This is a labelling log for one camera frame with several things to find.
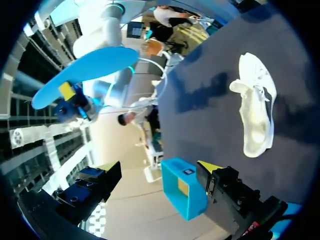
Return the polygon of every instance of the blue plastic box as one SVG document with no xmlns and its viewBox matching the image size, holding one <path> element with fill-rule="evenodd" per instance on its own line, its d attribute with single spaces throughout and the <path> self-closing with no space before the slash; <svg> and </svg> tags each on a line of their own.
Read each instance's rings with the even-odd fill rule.
<svg viewBox="0 0 320 240">
<path fill-rule="evenodd" d="M 161 161 L 161 171 L 164 194 L 185 220 L 206 211 L 208 197 L 197 180 L 196 166 L 176 157 Z M 187 195 L 179 189 L 178 179 L 187 185 Z"/>
</svg>

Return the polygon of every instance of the small label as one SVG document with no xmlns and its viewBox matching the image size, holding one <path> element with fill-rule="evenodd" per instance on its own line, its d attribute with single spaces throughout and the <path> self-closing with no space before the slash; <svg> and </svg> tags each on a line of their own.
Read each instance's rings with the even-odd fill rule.
<svg viewBox="0 0 320 240">
<path fill-rule="evenodd" d="M 260 224 L 259 224 L 258 222 L 256 222 L 256 221 L 254 221 L 254 222 L 250 225 L 250 227 L 242 234 L 241 237 L 243 237 L 244 235 L 248 234 L 248 233 L 251 232 L 253 229 L 255 229 L 255 228 L 259 227 L 259 226 L 260 226 Z"/>
<path fill-rule="evenodd" d="M 187 170 L 184 170 L 183 171 L 183 173 L 185 174 L 185 175 L 190 175 L 190 174 L 193 174 L 195 171 L 193 171 L 192 169 L 187 169 Z"/>
</svg>

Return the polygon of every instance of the white cable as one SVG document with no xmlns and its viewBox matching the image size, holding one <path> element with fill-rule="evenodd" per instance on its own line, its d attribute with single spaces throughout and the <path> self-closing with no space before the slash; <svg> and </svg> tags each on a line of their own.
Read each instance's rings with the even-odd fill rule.
<svg viewBox="0 0 320 240">
<path fill-rule="evenodd" d="M 163 89 L 162 89 L 161 93 L 158 94 L 157 98 L 155 98 L 158 101 L 163 96 L 163 94 L 164 94 L 164 92 L 166 90 L 166 87 L 167 87 L 167 83 L 168 83 L 168 77 L 167 77 L 167 74 L 165 73 L 165 69 L 159 63 L 157 63 L 157 62 L 155 62 L 153 60 L 150 60 L 150 59 L 147 59 L 147 58 L 142 58 L 142 57 L 139 57 L 139 59 L 156 65 L 163 73 L 161 78 L 164 80 L 164 86 L 163 86 Z M 123 106 L 121 108 L 125 109 L 125 110 L 132 110 L 132 109 L 142 109 L 142 108 L 146 108 L 148 106 L 150 106 L 150 103 L 144 104 L 144 105 L 138 105 L 138 106 Z M 104 105 L 104 107 L 105 108 L 106 107 L 119 108 L 118 106 L 113 106 L 113 105 Z"/>
</svg>

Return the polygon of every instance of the white sneaker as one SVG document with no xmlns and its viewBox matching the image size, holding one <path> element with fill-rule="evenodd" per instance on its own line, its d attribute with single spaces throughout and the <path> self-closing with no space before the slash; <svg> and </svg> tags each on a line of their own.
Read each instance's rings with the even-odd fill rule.
<svg viewBox="0 0 320 240">
<path fill-rule="evenodd" d="M 243 153 L 256 158 L 270 149 L 274 140 L 273 106 L 277 97 L 275 83 L 264 64 L 246 53 L 239 59 L 240 80 L 229 88 L 241 95 L 240 116 L 243 123 Z"/>
</svg>

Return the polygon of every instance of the person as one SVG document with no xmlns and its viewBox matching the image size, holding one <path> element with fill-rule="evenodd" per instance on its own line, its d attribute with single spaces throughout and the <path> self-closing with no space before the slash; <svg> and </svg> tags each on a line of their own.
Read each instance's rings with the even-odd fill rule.
<svg viewBox="0 0 320 240">
<path fill-rule="evenodd" d="M 122 126 L 126 126 L 130 123 L 137 126 L 141 130 L 141 140 L 144 143 L 144 145 L 148 148 L 149 146 L 147 143 L 147 133 L 144 128 L 144 122 L 148 121 L 150 123 L 152 135 L 154 135 L 156 131 L 160 129 L 158 105 L 154 99 L 150 97 L 144 97 L 139 101 L 136 101 L 133 104 L 131 104 L 130 107 L 137 106 L 142 107 L 134 108 L 124 114 L 120 114 L 117 120 L 119 124 Z"/>
<path fill-rule="evenodd" d="M 190 24 L 192 22 L 187 19 L 192 16 L 192 14 L 187 12 L 177 12 L 167 5 L 157 6 L 153 11 L 154 18 L 162 25 L 173 28 L 179 24 Z"/>
</svg>

